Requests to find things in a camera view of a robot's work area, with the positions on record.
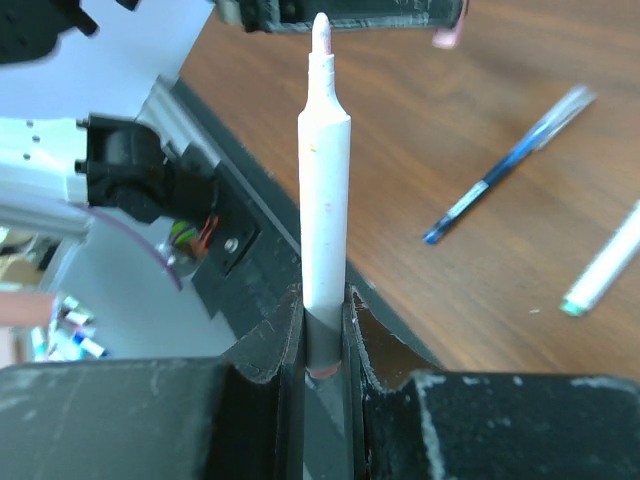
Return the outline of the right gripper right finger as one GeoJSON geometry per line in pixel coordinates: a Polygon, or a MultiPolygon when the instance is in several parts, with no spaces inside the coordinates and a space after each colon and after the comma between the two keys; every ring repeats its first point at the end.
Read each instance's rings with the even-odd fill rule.
{"type": "Polygon", "coordinates": [[[436,368],[348,288],[345,437],[353,479],[635,479],[639,385],[611,375],[436,368]]]}

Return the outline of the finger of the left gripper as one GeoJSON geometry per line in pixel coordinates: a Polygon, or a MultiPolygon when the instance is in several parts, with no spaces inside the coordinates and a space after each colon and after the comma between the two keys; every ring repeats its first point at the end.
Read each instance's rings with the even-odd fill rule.
{"type": "Polygon", "coordinates": [[[323,12],[335,30],[455,27],[468,11],[462,0],[216,0],[222,22],[247,32],[303,33],[323,12]]]}

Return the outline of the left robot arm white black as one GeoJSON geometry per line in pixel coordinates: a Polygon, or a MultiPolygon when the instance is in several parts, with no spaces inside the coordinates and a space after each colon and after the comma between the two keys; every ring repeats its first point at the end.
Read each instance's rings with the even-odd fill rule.
{"type": "MultiPolygon", "coordinates": [[[[247,33],[311,31],[318,13],[342,31],[431,28],[453,32],[465,1],[218,1],[222,22],[247,33]]],[[[91,114],[1,120],[1,219],[13,227],[66,236],[68,214],[45,217],[56,201],[114,207],[150,224],[160,217],[196,224],[212,217],[212,177],[177,164],[159,136],[132,119],[91,114]]]]}

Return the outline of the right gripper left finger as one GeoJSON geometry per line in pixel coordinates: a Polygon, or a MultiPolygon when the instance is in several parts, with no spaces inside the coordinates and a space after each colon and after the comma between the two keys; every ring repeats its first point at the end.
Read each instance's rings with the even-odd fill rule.
{"type": "Polygon", "coordinates": [[[5,479],[298,479],[301,292],[224,354],[1,372],[5,479]]]}

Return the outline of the blue pen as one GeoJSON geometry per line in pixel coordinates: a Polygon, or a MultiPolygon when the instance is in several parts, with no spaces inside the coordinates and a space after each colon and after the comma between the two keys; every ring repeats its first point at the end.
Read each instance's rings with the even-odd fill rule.
{"type": "Polygon", "coordinates": [[[477,181],[449,210],[423,235],[430,245],[437,244],[484,196],[528,155],[545,147],[577,115],[596,99],[595,93],[585,85],[571,88],[534,126],[477,181]]]}

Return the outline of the white pen pink end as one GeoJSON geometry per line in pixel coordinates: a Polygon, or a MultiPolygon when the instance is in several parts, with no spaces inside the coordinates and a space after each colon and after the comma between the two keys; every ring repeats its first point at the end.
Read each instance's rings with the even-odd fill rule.
{"type": "Polygon", "coordinates": [[[337,98],[331,25],[323,12],[313,21],[307,100],[297,125],[307,369],[326,378],[341,363],[351,116],[337,98]]]}

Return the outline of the white pen green tip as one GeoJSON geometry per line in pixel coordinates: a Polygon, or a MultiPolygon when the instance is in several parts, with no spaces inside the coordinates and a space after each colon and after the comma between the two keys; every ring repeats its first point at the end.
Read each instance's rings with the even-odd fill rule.
{"type": "Polygon", "coordinates": [[[564,295],[560,310],[572,317],[589,312],[639,251],[639,202],[564,295]]]}

